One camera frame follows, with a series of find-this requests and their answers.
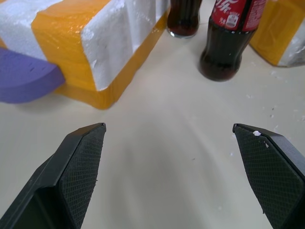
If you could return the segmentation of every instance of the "styrofoam block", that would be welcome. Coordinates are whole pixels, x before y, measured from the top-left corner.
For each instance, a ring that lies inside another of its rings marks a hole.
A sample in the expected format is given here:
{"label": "styrofoam block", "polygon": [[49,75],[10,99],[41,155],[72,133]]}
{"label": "styrofoam block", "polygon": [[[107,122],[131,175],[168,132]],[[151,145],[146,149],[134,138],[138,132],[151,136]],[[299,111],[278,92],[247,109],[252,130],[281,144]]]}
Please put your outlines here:
{"label": "styrofoam block", "polygon": [[132,56],[124,0],[111,0],[81,31],[84,52],[98,91],[109,86]]}
{"label": "styrofoam block", "polygon": [[37,12],[62,0],[6,0],[0,4],[0,37],[8,49],[46,60],[31,29]]}
{"label": "styrofoam block", "polygon": [[167,9],[170,7],[170,0],[155,0],[156,1],[156,21],[158,21]]}
{"label": "styrofoam block", "polygon": [[126,0],[133,51],[145,40],[156,24],[155,0]]}

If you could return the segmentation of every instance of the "white table surface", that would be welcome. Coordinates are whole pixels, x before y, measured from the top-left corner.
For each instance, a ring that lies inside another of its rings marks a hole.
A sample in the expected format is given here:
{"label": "white table surface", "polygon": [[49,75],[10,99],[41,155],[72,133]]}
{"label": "white table surface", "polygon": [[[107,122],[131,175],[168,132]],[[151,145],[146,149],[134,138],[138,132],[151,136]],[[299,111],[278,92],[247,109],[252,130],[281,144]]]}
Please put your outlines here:
{"label": "white table surface", "polygon": [[212,6],[203,1],[194,38],[165,32],[107,111],[55,94],[0,104],[0,216],[68,133],[105,122],[82,228],[271,229],[232,127],[275,130],[305,155],[305,67],[274,68],[247,47],[232,80],[207,80],[196,66]]}

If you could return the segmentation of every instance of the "purple foam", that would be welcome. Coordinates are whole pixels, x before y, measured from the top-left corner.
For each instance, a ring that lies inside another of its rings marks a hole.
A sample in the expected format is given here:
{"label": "purple foam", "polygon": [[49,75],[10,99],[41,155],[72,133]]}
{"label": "purple foam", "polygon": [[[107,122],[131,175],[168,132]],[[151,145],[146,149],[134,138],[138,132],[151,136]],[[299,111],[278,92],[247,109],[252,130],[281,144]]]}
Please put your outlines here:
{"label": "purple foam", "polygon": [[64,82],[57,65],[0,47],[1,102],[30,102],[54,91]]}

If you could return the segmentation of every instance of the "bottle label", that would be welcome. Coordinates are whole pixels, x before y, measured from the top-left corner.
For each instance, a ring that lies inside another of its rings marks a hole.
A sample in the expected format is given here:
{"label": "bottle label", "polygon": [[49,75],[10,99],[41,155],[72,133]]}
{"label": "bottle label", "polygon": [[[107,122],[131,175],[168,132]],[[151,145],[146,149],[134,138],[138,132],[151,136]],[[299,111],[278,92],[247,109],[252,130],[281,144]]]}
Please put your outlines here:
{"label": "bottle label", "polygon": [[229,30],[237,30],[246,0],[216,0],[212,20]]}
{"label": "bottle label", "polygon": [[252,31],[257,29],[262,17],[266,0],[253,0],[244,22],[243,31]]}

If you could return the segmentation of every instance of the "cola bottle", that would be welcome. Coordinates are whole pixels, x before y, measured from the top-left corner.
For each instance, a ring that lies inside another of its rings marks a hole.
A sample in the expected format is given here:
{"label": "cola bottle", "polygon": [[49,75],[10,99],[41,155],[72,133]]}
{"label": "cola bottle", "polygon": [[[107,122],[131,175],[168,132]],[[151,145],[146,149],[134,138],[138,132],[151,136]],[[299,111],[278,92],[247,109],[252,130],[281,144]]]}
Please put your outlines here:
{"label": "cola bottle", "polygon": [[199,28],[199,8],[202,0],[171,0],[167,31],[173,37],[193,37]]}
{"label": "cola bottle", "polygon": [[265,3],[266,0],[216,0],[199,63],[199,70],[206,78],[226,81],[237,73]]}

